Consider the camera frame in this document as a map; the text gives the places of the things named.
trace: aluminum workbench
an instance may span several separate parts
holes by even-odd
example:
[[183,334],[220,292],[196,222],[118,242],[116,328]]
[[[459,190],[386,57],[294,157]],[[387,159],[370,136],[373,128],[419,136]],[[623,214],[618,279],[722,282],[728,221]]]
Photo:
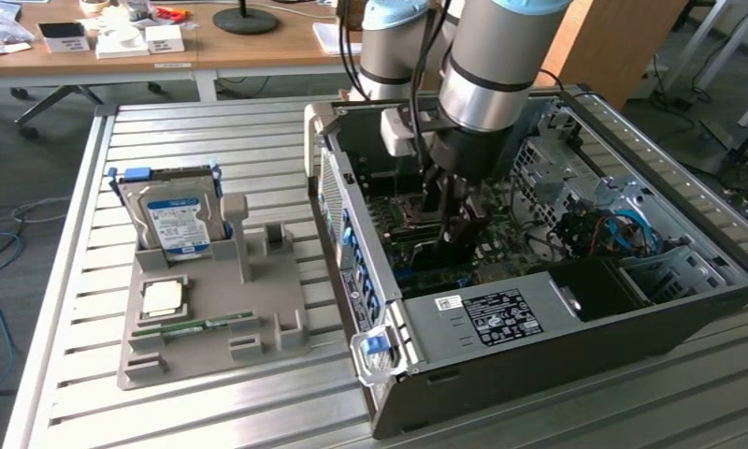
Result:
[[[95,118],[6,447],[748,448],[748,307],[667,355],[371,439],[305,187],[303,110],[327,100],[128,106]],[[136,233],[106,172],[212,159],[224,190],[248,194],[250,232],[278,217],[295,234],[314,349],[123,391]]]

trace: floor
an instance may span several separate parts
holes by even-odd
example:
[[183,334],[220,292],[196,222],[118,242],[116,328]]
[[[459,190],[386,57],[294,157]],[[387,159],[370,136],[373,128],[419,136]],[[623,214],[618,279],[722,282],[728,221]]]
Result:
[[[662,48],[661,65],[673,61],[693,31],[693,27],[687,27],[682,32],[671,34]],[[669,93],[670,96],[686,94],[689,77],[699,66],[701,60],[695,61],[685,72],[681,88],[674,89]],[[244,94],[255,94],[263,83],[264,79],[255,78],[242,83],[227,83],[227,86]],[[334,94],[346,85],[347,81],[342,75],[280,77],[270,80],[258,96]],[[192,82],[170,81],[163,83],[163,87],[164,95],[152,94],[143,83],[98,87],[95,92],[106,102],[118,104],[198,100]],[[30,91],[35,96],[50,92],[47,89]],[[748,108],[748,54],[742,52],[737,54],[717,78],[710,94],[714,104],[698,102],[687,112],[689,116],[716,121],[730,130],[740,131],[736,129],[734,122]],[[12,125],[12,120],[28,104],[30,102],[12,98],[8,90],[0,90],[0,205],[16,206],[44,197],[70,195],[87,142],[94,107],[82,96],[75,95],[68,98],[55,107],[55,110],[34,121],[34,126],[42,132],[42,138],[35,141],[19,137]],[[643,101],[630,102],[623,111],[653,138],[670,134],[686,125],[682,119],[661,112]],[[698,160],[701,152],[713,144],[702,138],[699,132],[687,132],[667,139],[663,146],[679,157]],[[44,214],[48,216],[63,210],[64,205],[55,205],[44,209]],[[4,223],[0,225],[0,230],[16,230],[15,225]],[[24,353],[31,344],[62,228],[63,222],[30,225],[23,234],[26,248],[22,257],[0,272],[0,305],[6,311],[14,342],[19,348],[12,375],[0,385],[0,445],[14,403],[12,390],[16,389],[20,381]],[[0,246],[4,242],[6,238],[0,238]],[[7,347],[0,336],[0,374],[6,366]]]

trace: blue cable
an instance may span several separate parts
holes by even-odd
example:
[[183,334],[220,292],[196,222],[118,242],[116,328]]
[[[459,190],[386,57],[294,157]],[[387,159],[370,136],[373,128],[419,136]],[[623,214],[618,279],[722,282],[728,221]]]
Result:
[[10,348],[10,366],[6,372],[3,373],[3,376],[0,376],[0,384],[2,384],[8,379],[11,372],[14,371],[14,344],[11,341],[10,327],[6,324],[6,317],[3,316],[2,312],[0,312],[0,328],[3,329],[3,336],[6,337],[7,347]]
[[14,256],[10,258],[10,260],[7,260],[4,264],[0,266],[0,270],[2,270],[8,265],[11,265],[14,261],[19,258],[20,254],[23,253],[23,249],[26,248],[26,245],[23,244],[23,238],[18,234],[14,234],[12,232],[0,232],[0,236],[7,236],[16,240],[16,251],[14,252]]

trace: lamp base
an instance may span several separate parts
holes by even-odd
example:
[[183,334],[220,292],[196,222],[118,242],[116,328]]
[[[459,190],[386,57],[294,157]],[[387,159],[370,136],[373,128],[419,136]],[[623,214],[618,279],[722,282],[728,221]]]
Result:
[[240,8],[232,7],[214,15],[214,24],[234,35],[262,35],[279,26],[278,17],[260,9],[247,9],[247,16],[240,15]]

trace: paper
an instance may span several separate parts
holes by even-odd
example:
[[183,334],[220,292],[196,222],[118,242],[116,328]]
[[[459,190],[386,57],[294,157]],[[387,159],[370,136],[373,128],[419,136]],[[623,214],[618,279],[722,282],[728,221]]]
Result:
[[[333,23],[314,23],[314,33],[317,33],[317,39],[322,50],[327,54],[339,55],[341,50],[338,48],[338,25]],[[363,44],[353,43],[353,54],[361,54],[363,50]]]
[[0,54],[16,53],[18,51],[30,50],[31,46],[28,42],[22,44],[0,45]]

